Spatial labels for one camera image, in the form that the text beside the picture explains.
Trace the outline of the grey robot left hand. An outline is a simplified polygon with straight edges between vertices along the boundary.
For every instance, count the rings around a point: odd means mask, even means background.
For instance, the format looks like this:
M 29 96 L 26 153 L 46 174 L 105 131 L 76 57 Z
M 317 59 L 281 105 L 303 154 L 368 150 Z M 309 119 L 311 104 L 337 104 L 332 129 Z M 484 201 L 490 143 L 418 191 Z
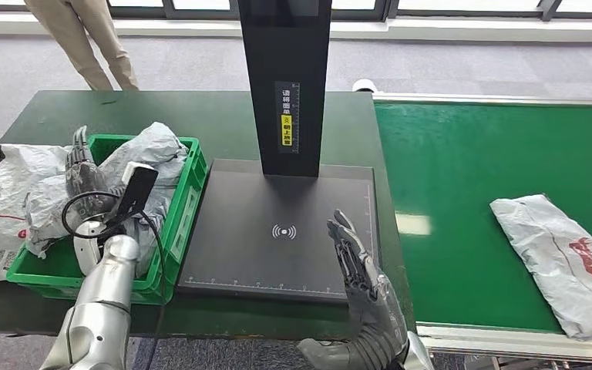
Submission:
M 70 198 L 91 191 L 120 194 L 119 188 L 106 185 L 105 175 L 94 162 L 86 138 L 87 125 L 79 127 L 72 136 L 72 147 L 66 157 L 66 190 Z M 71 207 L 82 218 L 110 212 L 116 199 L 104 195 L 88 195 Z

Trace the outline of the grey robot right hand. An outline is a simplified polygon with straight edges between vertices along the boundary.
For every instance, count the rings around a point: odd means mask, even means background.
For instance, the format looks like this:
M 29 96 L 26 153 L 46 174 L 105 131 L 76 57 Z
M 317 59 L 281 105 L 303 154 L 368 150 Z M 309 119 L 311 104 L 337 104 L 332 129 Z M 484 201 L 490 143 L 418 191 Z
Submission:
M 329 345 L 306 338 L 297 348 L 316 369 L 387 369 L 409 348 L 392 283 L 341 210 L 334 211 L 327 227 L 343 277 L 352 337 Z

